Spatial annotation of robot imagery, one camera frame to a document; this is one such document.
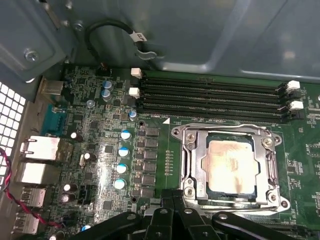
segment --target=blue capacitor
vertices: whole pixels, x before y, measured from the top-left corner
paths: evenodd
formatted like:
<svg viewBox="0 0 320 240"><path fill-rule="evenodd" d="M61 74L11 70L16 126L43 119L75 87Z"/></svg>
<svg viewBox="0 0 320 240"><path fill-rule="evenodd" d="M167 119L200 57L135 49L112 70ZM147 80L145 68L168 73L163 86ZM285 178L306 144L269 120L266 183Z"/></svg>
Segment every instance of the blue capacitor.
<svg viewBox="0 0 320 240"><path fill-rule="evenodd" d="M127 142L131 139L131 133L128 130L123 130L120 134L123 141Z"/></svg>
<svg viewBox="0 0 320 240"><path fill-rule="evenodd" d="M131 121L135 121L135 120L137 119L137 116L138 116L138 114L137 114L137 111L136 111L136 110L131 110L131 111L129 112L129 119L130 119Z"/></svg>
<svg viewBox="0 0 320 240"><path fill-rule="evenodd" d="M130 151L129 151L129 149L127 147L123 146L123 147L119 148L118 154L119 154L120 157L125 158L125 157L129 156Z"/></svg>
<svg viewBox="0 0 320 240"><path fill-rule="evenodd" d="M118 174L125 174L128 171L128 166L124 163L119 163L115 170L117 171Z"/></svg>
<svg viewBox="0 0 320 240"><path fill-rule="evenodd" d="M103 81L102 86L104 87L104 89L108 89L110 92L114 89L112 83L108 80Z"/></svg>
<svg viewBox="0 0 320 240"><path fill-rule="evenodd" d="M88 230L89 228L91 228L92 225L91 224L88 224L88 225L85 225L81 228L81 232L85 231L85 230Z"/></svg>
<svg viewBox="0 0 320 240"><path fill-rule="evenodd" d="M101 91L101 96L102 96L102 98L103 98L103 100L104 100L105 102L110 101L111 98L112 98L111 92L110 92L108 89L102 90L102 91Z"/></svg>
<svg viewBox="0 0 320 240"><path fill-rule="evenodd" d="M118 178L117 180L114 181L113 186L116 189L122 190L125 188L125 186L127 185L126 180L122 179L122 178Z"/></svg>

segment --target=cable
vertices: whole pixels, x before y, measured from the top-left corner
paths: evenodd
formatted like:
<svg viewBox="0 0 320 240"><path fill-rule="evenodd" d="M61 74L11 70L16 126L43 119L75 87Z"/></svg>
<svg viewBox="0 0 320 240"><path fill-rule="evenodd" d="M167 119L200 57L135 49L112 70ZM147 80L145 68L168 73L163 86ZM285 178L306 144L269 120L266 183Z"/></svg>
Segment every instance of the cable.
<svg viewBox="0 0 320 240"><path fill-rule="evenodd" d="M52 227L56 227L56 228L62 228L63 225L54 221L46 221L44 220L39 214L34 213L30 210L29 207L27 207L27 205L25 205L22 201L17 200L9 191L9 185L10 185L10 180L12 177L12 163L11 160L8 158L6 151L3 150L0 147L0 155L4 158L5 164L7 166L7 174L6 177L4 179L4 188L2 190L2 192L4 192L6 194L6 196L12 200L13 202L15 202L15 204L17 204L18 206L20 206L23 211L27 214L31 214L33 217L35 217L36 219L39 219L39 222L44 224L44 225L48 225L48 226L52 226Z"/></svg>
<svg viewBox="0 0 320 240"><path fill-rule="evenodd" d="M99 56L99 53L98 51L95 49L95 47L92 45L91 41L90 41L90 36L91 36L91 33L93 31L95 31L96 29L98 28L101 28L101 27L105 27L105 26L113 26L113 27L117 27L117 28L120 28L122 30L124 30L126 33L128 33L129 35L133 34L134 33L134 30L129 27L127 24L125 24L124 22L121 22L121 21L118 21L118 20L114 20L114 19L105 19L105 20L102 20L102 21L98 21L98 22L95 22L93 23L92 25L88 26L86 29L85 29L85 32L84 32L84 42L85 42L85 45L88 49L88 51L92 54L92 56L94 57L94 59L101 64L101 66L103 68L106 68L106 65L102 62L100 56ZM143 52L142 50L142 41L137 41L137 42L134 42L134 45L138 48L139 51ZM145 60L145 62L147 63L147 65L151 68L151 69L154 69L155 67L153 66L153 64L149 61L149 60Z"/></svg>

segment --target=motherboard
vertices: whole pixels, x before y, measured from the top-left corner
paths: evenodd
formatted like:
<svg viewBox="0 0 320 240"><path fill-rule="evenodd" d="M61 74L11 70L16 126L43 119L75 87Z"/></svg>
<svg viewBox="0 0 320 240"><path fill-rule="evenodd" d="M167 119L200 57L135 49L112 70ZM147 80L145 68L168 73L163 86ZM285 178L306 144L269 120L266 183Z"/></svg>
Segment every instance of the motherboard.
<svg viewBox="0 0 320 240"><path fill-rule="evenodd" d="M41 206L51 220L64 218L65 239L123 212L143 215L160 207L163 189L182 189L186 203L207 216L230 208L292 237L320 239L320 85L300 83L299 101L288 107L299 109L299 115L288 117L283 110L273 112L278 102L265 93L282 88L279 81L157 71L144 71L143 77L153 82L143 82L139 93L132 88L143 80L130 69L65 67L62 81L70 89L70 104L50 105L40 132L73 147L70 158L58 163L61 172L50 204ZM167 88L153 88L156 79ZM183 80L185 86L168 79ZM214 117L189 105L204 104L196 97L181 106L177 102L184 99L174 94L162 97L166 101L147 96L153 89L165 94L196 81L259 90L251 101L241 90L218 90L220 99L210 104L222 106L225 96L233 99L233 108L223 105L228 112ZM137 94L145 94L144 102ZM237 102L236 96L243 100ZM301 102L303 108L296 106ZM191 164L197 158L200 167ZM49 239L56 233L48 227L24 239Z"/></svg>

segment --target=cpu socket lever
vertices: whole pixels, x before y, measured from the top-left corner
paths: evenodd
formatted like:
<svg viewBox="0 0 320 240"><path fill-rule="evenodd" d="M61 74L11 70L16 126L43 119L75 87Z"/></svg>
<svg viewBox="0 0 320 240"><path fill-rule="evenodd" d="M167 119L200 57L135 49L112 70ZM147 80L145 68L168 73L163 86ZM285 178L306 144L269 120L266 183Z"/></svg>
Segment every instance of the cpu socket lever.
<svg viewBox="0 0 320 240"><path fill-rule="evenodd" d="M290 208L278 178L282 138L267 127L191 123L171 135L181 141L180 189L187 206L262 216Z"/></svg>
<svg viewBox="0 0 320 240"><path fill-rule="evenodd" d="M161 206L144 215L123 212L72 236L70 240L293 240L295 238L228 211L208 217L204 211L187 207L183 191L163 189Z"/></svg>

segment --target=red and black wire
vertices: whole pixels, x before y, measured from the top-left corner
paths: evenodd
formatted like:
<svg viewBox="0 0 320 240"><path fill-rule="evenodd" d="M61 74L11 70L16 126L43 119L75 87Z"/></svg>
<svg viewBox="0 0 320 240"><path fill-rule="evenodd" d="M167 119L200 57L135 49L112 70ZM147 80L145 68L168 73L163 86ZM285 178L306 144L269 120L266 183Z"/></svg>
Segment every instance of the red and black wire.
<svg viewBox="0 0 320 240"><path fill-rule="evenodd" d="M54 221L46 221L44 220L43 217L41 217L39 214L33 212L32 210L30 210L30 208L24 204L22 201L17 200L11 193L9 190L9 186L10 186L10 181L11 181L11 177L12 177L12 162L11 160L8 158L6 151L3 150L0 147L0 156L3 157L5 164L7 166L7 172L6 172L6 176L4 178L4 188L2 190L2 192L5 193L5 195L13 202L15 202L15 204L17 204L18 206L20 206L23 211L27 214L31 214L33 217L35 217L36 219L39 219L39 222L47 225L47 226L51 226L51 227L56 227L56 228L62 228L64 225L54 222Z"/></svg>

